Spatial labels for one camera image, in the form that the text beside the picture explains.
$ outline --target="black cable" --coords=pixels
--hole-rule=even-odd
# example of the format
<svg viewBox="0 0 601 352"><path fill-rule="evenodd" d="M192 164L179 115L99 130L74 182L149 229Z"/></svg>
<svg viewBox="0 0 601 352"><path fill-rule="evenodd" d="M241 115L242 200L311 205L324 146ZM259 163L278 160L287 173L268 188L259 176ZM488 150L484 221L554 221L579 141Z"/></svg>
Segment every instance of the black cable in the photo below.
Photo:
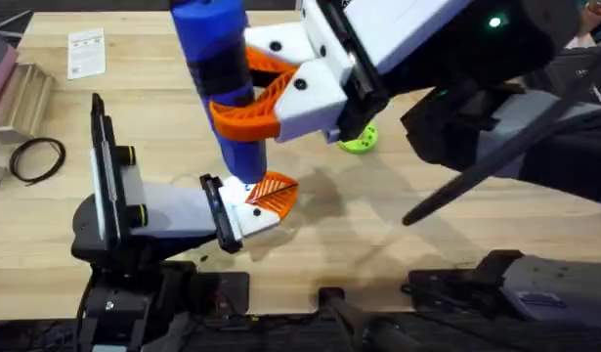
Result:
<svg viewBox="0 0 601 352"><path fill-rule="evenodd" d="M58 155L57 161L55 161L55 164L42 175L39 175L37 177L32 177L32 178L22 177L18 171L18 164L20 163L22 154L25 151L27 151L29 148L31 148L35 145L38 145L40 143L48 143L48 144L50 144L51 147L53 147L53 149L57 152L57 155ZM52 177L53 175L55 175L57 173L57 171L59 171L59 169L64 165L64 162L65 162L64 144L53 138L39 137L39 138L33 138L31 140L28 140L28 141L22 143L19 147L17 147L14 150L14 152L11 155L11 158L9 159L9 170L11 171L12 175L14 175L14 177L19 179L20 181L26 182L27 186L32 186L38 182L42 182L42 181Z"/></svg>
<svg viewBox="0 0 601 352"><path fill-rule="evenodd" d="M601 77L601 54L588 68L587 74L575 81L565 91L561 99L552 104L538 116L530 125L508 140L500 148L495 149L485 156L480 162L472 165L460 175L454 177L442 188L416 205L403 218L405 225L412 225L439 210L451 201L459 198L497 170L504 167L515 157L523 154L530 146L534 145L549 134L549 129L573 105L575 105L582 92L587 91L591 84Z"/></svg>
<svg viewBox="0 0 601 352"><path fill-rule="evenodd" d="M421 314L421 313L417 313L417 312L412 312L410 314L413 315L413 317L415 317L415 318L419 318L419 319L422 319L422 320L425 320L425 321L428 321L428 322L433 322L435 324L439 324L439 325L442 325L444 327L448 327L448 328L457 330L457 331L459 331L461 333L464 333L466 335L471 335L471 336L478 337L478 338L486 341L487 343L490 343L490 344L495 345L495 346L500 346L500 347L503 347L503 348L509 348L509 349L512 349L512 350L520 351L520 352L534 352L530 348L526 348L526 347L514 345L514 344L512 344L510 342L503 341L503 340L500 340L500 339L497 339L497 338L494 338L494 337L490 337L490 336L488 336L486 334L479 333L479 332L477 332L475 330L471 330L471 329L468 329L468 328L460 327L460 326L458 326L456 324L447 322L447 321L445 321L443 319L429 317L429 316L427 316L425 314Z"/></svg>

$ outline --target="wooden tabletop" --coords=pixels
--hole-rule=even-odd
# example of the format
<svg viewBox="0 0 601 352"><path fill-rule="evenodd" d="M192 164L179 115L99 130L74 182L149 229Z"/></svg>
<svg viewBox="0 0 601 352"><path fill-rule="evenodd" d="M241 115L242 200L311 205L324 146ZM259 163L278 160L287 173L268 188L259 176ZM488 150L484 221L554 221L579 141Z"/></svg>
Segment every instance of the wooden tabletop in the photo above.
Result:
<svg viewBox="0 0 601 352"><path fill-rule="evenodd" d="M297 13L251 13L253 25ZM103 27L107 73L68 81L67 34ZM0 187L0 319L73 317L89 277L69 253L71 219L92 192L89 111L99 92L120 144L134 145L148 181L198 187L203 173L227 176L168 13L36 14L19 47L56 78L41 134L67 148L57 176L32 187L9 177ZM420 161L400 116L423 93L394 100L375 119L380 140L366 155L327 146L320 134L268 142L270 168L296 179L300 196L277 228L245 242L238 255L217 243L205 271L251 275L253 313L305 312L321 286L343 286L367 309L406 309L399 285L409 270L472 267L490 250L516 248L549 258L601 262L601 205L510 180L492 179L422 223L401 218L453 173ZM30 154L39 173L50 150Z"/></svg>

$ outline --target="orange 3d-printed part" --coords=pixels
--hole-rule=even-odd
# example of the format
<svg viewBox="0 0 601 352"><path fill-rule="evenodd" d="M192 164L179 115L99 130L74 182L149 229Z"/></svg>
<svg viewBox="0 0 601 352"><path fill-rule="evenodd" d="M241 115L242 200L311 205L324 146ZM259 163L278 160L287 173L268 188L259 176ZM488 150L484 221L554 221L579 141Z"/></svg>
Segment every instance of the orange 3d-printed part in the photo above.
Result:
<svg viewBox="0 0 601 352"><path fill-rule="evenodd" d="M258 205L277 213L280 220L291 210L298 197L298 182L274 171L268 171L254 186L246 203Z"/></svg>
<svg viewBox="0 0 601 352"><path fill-rule="evenodd" d="M232 141L254 142L277 137L280 124L274 114L274 105L297 68L250 48L246 50L246 58L251 69L278 73L279 77L247 107L227 107L210 102L213 124L220 135Z"/></svg>

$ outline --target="black clamp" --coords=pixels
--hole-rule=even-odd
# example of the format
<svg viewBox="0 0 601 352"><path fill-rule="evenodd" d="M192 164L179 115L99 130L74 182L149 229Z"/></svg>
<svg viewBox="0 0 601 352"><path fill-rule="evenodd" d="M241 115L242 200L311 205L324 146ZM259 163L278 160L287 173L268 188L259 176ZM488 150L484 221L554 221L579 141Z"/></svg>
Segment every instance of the black clamp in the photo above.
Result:
<svg viewBox="0 0 601 352"><path fill-rule="evenodd" d="M339 138L348 142L358 138L376 114L387 108L390 97L343 9L327 0L318 0L318 5L348 57L355 58L350 78L343 87L348 102L337 120ZM321 54L326 55L325 47L321 48Z"/></svg>

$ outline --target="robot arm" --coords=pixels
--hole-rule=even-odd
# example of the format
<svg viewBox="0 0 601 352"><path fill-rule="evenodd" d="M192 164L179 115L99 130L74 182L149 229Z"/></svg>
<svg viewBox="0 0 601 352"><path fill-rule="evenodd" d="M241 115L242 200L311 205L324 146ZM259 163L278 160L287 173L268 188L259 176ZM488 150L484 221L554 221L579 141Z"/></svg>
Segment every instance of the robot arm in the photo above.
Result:
<svg viewBox="0 0 601 352"><path fill-rule="evenodd" d="M173 6L188 64L193 43L185 38L199 28L195 19L203 13L219 14L223 6L201 1ZM246 43L245 64L253 82L269 86L245 108L205 99L219 139L250 144L274 138L281 143L321 131L327 143L346 142L357 138L394 96L437 87L405 114L403 123L422 159L463 171L520 135L555 102L563 101L498 85L547 64L580 27L579 10L571 0L355 0L345 8L307 0L301 13L300 22L249 27L243 37L236 37L239 47ZM199 87L197 75L193 79ZM553 119L570 107L556 111L560 114ZM594 115L601 115L601 107L576 108L568 118L575 117L569 119L580 128L583 117ZM539 141L519 145L520 152L505 157L501 166L534 142ZM253 160L244 164L245 172L240 175L226 157L224 143L220 142L232 173L247 183L262 177L267 164L264 153L234 148L241 160ZM592 197L592 190L579 190L576 183L566 185L553 175L526 175L522 169L517 160L497 175L582 197L601 196L601 190ZM405 223L412 224L462 193L452 190L450 197L434 195Z"/></svg>

